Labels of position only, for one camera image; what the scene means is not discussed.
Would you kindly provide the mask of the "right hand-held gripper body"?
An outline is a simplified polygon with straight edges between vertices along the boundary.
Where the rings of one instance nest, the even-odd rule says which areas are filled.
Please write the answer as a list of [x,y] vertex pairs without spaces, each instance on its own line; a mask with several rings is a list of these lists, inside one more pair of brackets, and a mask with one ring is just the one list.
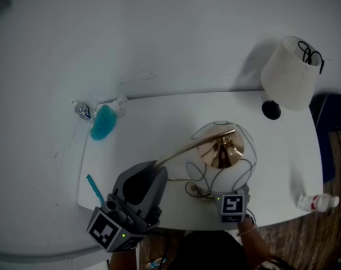
[[240,223],[246,216],[249,187],[244,185],[232,193],[215,195],[214,199],[222,223]]

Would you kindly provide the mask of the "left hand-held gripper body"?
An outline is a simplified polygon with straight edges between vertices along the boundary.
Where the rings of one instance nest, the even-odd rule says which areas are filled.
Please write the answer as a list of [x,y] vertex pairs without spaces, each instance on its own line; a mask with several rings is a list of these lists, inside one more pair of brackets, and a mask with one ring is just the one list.
[[96,207],[87,233],[108,253],[136,248],[160,224],[161,209],[151,209],[146,217],[109,194],[101,207]]

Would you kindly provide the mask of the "white globe lamp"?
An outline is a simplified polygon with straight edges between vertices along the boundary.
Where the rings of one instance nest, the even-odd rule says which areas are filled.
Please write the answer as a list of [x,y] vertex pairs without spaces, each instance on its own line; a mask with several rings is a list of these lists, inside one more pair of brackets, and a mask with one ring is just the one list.
[[157,167],[182,164],[190,183],[202,195],[224,195],[241,189],[257,164],[253,137],[242,126],[214,121],[196,131],[190,143],[156,162]]

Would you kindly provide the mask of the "person's left forearm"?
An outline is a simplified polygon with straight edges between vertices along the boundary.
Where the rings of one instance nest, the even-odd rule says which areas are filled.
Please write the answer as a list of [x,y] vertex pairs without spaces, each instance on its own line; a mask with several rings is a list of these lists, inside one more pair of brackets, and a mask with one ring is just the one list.
[[112,253],[108,270],[137,270],[136,249]]

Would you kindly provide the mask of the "person's right forearm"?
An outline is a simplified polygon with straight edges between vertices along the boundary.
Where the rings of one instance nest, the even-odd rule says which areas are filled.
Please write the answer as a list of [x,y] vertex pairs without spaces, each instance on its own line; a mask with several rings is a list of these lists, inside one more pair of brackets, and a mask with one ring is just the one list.
[[269,246],[258,232],[257,226],[248,217],[237,224],[241,242],[250,269],[255,269],[262,262],[270,260],[272,254]]

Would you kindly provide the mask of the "table lamp, white shade, black base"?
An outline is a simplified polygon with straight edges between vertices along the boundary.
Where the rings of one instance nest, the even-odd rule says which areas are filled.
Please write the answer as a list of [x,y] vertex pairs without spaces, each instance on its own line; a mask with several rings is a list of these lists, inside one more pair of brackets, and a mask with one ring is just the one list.
[[281,108],[301,111],[307,108],[325,61],[319,51],[304,40],[283,37],[261,71],[261,84],[268,100],[263,114],[277,120]]

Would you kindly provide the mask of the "person's dark garment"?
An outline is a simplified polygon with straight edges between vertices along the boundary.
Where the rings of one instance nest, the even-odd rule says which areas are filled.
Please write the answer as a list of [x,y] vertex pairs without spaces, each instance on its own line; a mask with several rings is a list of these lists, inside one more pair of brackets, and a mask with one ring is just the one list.
[[249,270],[243,247],[225,231],[185,236],[167,270]]

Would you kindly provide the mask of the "clear water bottle blue label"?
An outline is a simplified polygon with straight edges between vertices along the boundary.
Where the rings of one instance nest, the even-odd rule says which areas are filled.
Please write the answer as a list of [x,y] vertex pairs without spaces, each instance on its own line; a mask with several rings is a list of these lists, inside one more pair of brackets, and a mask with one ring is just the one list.
[[95,119],[96,112],[85,102],[72,100],[71,105],[74,108],[74,112],[83,120],[92,122]]
[[146,268],[147,269],[154,269],[159,268],[161,265],[163,265],[167,261],[167,258],[158,258],[155,259],[149,263],[147,263]]

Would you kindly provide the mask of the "blue liquid spray bottle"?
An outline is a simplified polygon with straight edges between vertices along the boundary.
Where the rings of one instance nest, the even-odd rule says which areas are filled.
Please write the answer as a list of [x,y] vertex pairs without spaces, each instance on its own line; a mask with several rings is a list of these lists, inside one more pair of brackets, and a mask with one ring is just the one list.
[[115,128],[118,119],[126,114],[123,105],[128,101],[125,95],[120,95],[109,104],[103,104],[97,111],[90,136],[95,141],[104,139]]

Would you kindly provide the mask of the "clear water bottle red label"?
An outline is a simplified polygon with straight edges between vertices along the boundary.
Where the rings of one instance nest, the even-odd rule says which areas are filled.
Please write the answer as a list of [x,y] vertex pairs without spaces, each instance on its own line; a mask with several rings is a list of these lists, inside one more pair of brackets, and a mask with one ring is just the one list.
[[339,196],[322,193],[315,196],[301,196],[297,208],[305,212],[326,212],[339,205]]

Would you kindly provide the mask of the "dark blue chair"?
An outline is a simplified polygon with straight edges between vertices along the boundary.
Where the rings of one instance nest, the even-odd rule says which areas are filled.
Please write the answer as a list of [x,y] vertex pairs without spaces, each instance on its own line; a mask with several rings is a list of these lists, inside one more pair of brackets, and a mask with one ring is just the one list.
[[309,106],[320,148],[322,178],[326,184],[335,178],[333,152],[329,134],[341,128],[341,94],[315,95]]

